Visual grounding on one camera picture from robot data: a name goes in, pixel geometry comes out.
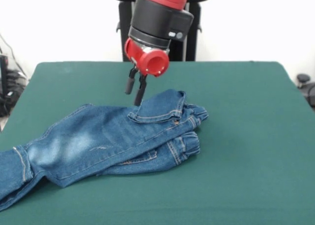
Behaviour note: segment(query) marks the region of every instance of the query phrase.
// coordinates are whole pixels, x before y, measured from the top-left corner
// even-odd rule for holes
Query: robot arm
[[[187,0],[136,0],[125,43],[125,53],[134,64],[126,94],[130,94],[134,77],[140,72],[140,88],[135,100],[139,106],[146,88],[147,75],[161,76],[169,66],[171,40],[184,41],[193,15],[184,10]]]

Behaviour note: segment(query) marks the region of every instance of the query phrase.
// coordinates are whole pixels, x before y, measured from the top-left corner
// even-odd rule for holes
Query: faded denim
[[[175,90],[139,107],[83,105],[39,138],[0,153],[0,211],[43,177],[64,188],[92,175],[175,167],[199,153],[193,130],[207,118],[203,107]]]

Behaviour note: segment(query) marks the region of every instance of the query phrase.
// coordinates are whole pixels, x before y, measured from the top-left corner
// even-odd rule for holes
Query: jeans pocket
[[[119,163],[117,165],[134,164],[140,162],[146,162],[157,158],[157,151],[155,149],[145,152],[133,159],[127,160],[125,162]]]
[[[168,90],[145,100],[134,108],[128,117],[137,123],[162,123],[180,120],[183,115],[185,92]]]

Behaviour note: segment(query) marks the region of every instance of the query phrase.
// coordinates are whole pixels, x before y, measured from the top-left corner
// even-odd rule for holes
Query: white wall
[[[198,61],[278,61],[292,79],[315,79],[315,0],[209,0],[202,8]],[[44,61],[120,61],[118,20],[116,0],[1,0],[0,32],[28,74]]]

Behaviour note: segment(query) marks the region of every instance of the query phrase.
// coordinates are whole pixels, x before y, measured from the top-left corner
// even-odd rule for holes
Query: green table
[[[42,63],[0,136],[7,150],[81,104],[130,106],[131,64]],[[315,114],[278,63],[172,63],[145,98],[184,90],[206,107],[201,154],[168,172],[42,181],[1,225],[315,224]]]

